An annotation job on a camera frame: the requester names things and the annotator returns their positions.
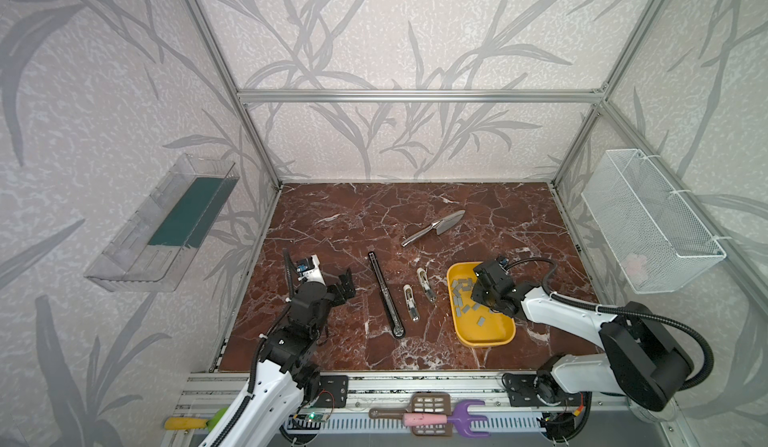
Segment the green sponge in bin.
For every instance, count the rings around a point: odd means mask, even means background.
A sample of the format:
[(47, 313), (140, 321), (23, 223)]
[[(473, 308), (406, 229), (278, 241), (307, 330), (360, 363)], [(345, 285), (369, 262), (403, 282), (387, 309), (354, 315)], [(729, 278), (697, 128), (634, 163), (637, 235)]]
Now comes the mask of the green sponge in bin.
[(237, 182), (235, 178), (196, 178), (148, 245), (199, 249)]

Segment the small beige stapler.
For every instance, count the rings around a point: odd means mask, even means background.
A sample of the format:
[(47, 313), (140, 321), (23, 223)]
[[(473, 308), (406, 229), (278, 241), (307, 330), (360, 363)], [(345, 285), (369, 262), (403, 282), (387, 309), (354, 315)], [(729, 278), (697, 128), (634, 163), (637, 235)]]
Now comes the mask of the small beige stapler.
[(406, 284), (403, 286), (403, 294), (406, 302), (406, 307), (408, 311), (408, 315), (411, 318), (413, 322), (417, 322), (420, 320), (420, 315), (418, 312), (418, 308), (415, 302), (415, 297), (413, 293), (413, 289), (410, 285)]
[(434, 290), (432, 289), (432, 287), (430, 285), (427, 272), (426, 272), (426, 270), (424, 268), (419, 267), (417, 269), (417, 278), (419, 280), (419, 284), (421, 285), (421, 287), (423, 289), (423, 292), (424, 292), (424, 295), (427, 298), (427, 300), (431, 304), (435, 304), (436, 301), (437, 301), (437, 296), (436, 296)]

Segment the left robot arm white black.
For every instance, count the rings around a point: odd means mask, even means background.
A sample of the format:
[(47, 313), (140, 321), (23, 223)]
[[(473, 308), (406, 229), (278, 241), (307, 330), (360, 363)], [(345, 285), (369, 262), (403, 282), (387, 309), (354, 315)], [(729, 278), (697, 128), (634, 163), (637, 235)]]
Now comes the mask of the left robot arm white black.
[(320, 392), (311, 362), (331, 310), (356, 295), (352, 272), (326, 284), (318, 268), (300, 274), (300, 285), (260, 342), (249, 378), (204, 446), (266, 446), (289, 416)]

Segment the black stapler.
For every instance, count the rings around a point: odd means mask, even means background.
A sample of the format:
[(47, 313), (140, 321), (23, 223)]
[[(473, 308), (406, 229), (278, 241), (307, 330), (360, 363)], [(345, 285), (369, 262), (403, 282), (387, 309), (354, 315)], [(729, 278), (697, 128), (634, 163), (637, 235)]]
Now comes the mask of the black stapler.
[(391, 333), (395, 339), (402, 339), (405, 337), (405, 334), (406, 334), (405, 327), (397, 311), (397, 307), (395, 305), (395, 302), (393, 300), (389, 287), (386, 283), (386, 280), (383, 276), (383, 272), (378, 262), (378, 258), (373, 251), (370, 251), (367, 254), (367, 257), (371, 265), (372, 271), (374, 273), (376, 282), (379, 286), (381, 299), (382, 299), (385, 312), (389, 321)]

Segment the silver metal trowel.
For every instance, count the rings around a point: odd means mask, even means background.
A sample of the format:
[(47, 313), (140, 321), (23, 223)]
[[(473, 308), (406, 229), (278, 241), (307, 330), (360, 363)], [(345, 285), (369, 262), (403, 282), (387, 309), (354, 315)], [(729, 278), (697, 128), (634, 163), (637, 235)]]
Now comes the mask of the silver metal trowel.
[(464, 217), (465, 210), (459, 210), (452, 214), (449, 214), (441, 219), (438, 219), (434, 222), (432, 222), (429, 226), (421, 229), (420, 231), (412, 234), (411, 236), (407, 237), (402, 243), (402, 247), (407, 247), (411, 244), (413, 244), (415, 241), (421, 239), (422, 237), (426, 236), (430, 232), (435, 232), (437, 235), (442, 235), (443, 233), (447, 232), (454, 226), (456, 226)]

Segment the pink object in basket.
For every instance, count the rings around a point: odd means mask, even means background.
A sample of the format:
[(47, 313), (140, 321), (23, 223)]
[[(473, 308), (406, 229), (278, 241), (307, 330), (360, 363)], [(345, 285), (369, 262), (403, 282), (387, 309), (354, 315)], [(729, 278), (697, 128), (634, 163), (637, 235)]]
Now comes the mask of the pink object in basket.
[(633, 284), (642, 284), (649, 278), (647, 271), (648, 259), (645, 255), (631, 253), (622, 261), (622, 268)]

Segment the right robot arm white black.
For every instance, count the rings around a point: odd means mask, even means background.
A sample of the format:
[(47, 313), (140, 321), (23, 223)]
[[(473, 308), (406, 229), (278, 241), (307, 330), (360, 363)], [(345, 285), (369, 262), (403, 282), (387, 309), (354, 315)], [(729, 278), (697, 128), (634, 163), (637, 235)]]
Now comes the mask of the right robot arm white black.
[(514, 262), (505, 257), (474, 267), (473, 301), (508, 318), (544, 324), (599, 348), (589, 355), (555, 355), (536, 372), (531, 389), (546, 405), (565, 396), (619, 395), (660, 412), (676, 393), (699, 386), (714, 370), (705, 337), (677, 320), (657, 315), (638, 302), (625, 306), (590, 303), (550, 286), (558, 264), (537, 283), (518, 283)]

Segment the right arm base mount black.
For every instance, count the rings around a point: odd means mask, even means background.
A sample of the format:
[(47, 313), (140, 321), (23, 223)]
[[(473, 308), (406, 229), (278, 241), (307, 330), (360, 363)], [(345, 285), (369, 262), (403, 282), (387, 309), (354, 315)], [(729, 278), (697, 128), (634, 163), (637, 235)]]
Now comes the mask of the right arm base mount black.
[(591, 395), (567, 393), (550, 374), (506, 372), (501, 377), (511, 407), (562, 408), (566, 412), (583, 410)]

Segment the brown toy spatula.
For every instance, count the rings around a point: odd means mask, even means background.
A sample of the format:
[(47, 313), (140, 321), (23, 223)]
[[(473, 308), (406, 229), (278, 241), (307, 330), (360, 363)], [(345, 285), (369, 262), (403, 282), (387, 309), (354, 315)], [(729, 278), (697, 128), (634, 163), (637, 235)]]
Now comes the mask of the brown toy spatula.
[[(415, 393), (410, 402), (401, 408), (373, 407), (368, 417), (373, 420), (395, 420), (405, 426), (406, 418), (426, 417), (435, 420), (438, 416), (445, 419), (452, 412), (451, 397), (448, 393)], [(453, 427), (448, 423), (431, 425), (407, 425), (415, 436), (451, 437)]]

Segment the clear plastic wall bin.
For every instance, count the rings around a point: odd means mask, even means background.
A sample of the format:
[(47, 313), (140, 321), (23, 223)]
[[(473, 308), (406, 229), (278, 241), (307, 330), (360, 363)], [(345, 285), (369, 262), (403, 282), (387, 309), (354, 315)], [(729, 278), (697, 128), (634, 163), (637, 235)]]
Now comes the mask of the clear plastic wall bin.
[(182, 154), (126, 224), (96, 257), (84, 277), (108, 292), (175, 291), (199, 249), (149, 246), (160, 224), (198, 177), (240, 180), (231, 160)]

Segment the yellow plastic tray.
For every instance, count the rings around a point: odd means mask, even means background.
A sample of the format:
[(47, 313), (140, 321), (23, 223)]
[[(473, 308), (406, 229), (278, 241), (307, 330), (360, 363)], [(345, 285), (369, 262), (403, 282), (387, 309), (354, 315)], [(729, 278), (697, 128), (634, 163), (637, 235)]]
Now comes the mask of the yellow plastic tray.
[(477, 280), (473, 269), (479, 262), (460, 262), (448, 268), (446, 282), (454, 330), (459, 341), (470, 348), (492, 348), (509, 344), (515, 337), (513, 319), (492, 312), (471, 298)]

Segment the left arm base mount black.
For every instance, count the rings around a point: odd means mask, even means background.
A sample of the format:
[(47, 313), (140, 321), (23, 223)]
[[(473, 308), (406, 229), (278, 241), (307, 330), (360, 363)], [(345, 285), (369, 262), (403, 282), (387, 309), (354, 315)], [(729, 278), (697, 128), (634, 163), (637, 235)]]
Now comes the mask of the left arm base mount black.
[(349, 377), (322, 374), (313, 378), (305, 388), (303, 407), (337, 409), (347, 403)]

